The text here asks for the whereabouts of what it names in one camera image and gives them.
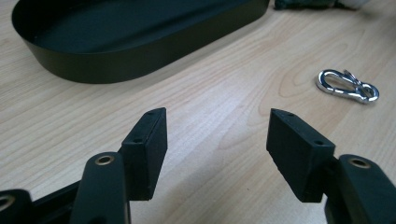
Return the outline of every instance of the silver carabiner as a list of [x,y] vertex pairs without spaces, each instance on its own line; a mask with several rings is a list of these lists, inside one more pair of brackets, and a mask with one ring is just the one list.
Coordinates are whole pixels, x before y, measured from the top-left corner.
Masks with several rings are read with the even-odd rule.
[[[326,77],[332,77],[335,81],[345,86],[350,86],[350,90],[333,87],[326,82]],[[324,92],[354,99],[362,104],[369,104],[379,98],[379,91],[375,86],[359,81],[347,70],[345,70],[344,73],[332,69],[321,71],[318,75],[317,86]]]

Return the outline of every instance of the key ring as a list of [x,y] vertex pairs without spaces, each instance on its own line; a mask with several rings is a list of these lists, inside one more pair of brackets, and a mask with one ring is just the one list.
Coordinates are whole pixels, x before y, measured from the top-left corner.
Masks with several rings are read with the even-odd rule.
[[[335,80],[345,85],[350,85],[352,91],[333,87],[326,82],[325,78],[327,76],[333,77]],[[369,104],[379,98],[379,91],[375,86],[359,81],[347,70],[345,70],[344,73],[332,69],[321,71],[318,75],[317,86],[324,92],[353,99],[362,104]]]

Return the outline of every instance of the wood grain surface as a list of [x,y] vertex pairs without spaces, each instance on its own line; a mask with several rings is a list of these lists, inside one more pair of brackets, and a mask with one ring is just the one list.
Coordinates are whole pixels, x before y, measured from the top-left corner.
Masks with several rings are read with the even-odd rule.
[[[292,112],[396,182],[396,1],[358,11],[275,11],[135,80],[89,85],[45,70],[0,0],[0,190],[34,200],[81,179],[85,162],[117,151],[148,110],[167,108],[169,148],[133,223],[326,223],[324,203],[292,194],[265,149],[269,112]],[[320,91],[347,69],[380,91],[373,105]]]

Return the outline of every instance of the metal clip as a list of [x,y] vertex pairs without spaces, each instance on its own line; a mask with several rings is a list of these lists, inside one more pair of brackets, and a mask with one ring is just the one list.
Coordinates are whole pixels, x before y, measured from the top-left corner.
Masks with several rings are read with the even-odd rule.
[[[334,78],[335,81],[338,81],[345,86],[350,86],[351,90],[344,90],[333,87],[326,82],[325,78],[327,76]],[[324,92],[332,95],[354,99],[362,104],[369,104],[379,98],[379,91],[375,86],[368,83],[360,82],[347,70],[344,70],[344,73],[332,69],[326,69],[321,71],[318,75],[317,86]]]

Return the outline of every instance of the screw hole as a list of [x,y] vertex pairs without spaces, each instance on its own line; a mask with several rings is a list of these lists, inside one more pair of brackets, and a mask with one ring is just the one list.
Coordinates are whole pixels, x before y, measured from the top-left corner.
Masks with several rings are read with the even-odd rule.
[[142,142],[143,142],[143,139],[141,139],[141,138],[134,139],[134,143],[142,143]]
[[323,146],[324,145],[324,143],[322,141],[315,141],[314,143],[317,144],[318,146]]
[[370,169],[370,167],[371,167],[371,165],[367,161],[363,161],[358,158],[350,159],[349,163],[356,167],[362,168],[362,169]]
[[114,161],[114,157],[112,157],[112,156],[103,156],[103,157],[100,157],[100,158],[96,159],[95,163],[97,165],[108,165],[108,164],[110,164],[113,161]]
[[0,212],[9,208],[15,202],[15,197],[7,194],[0,196]]

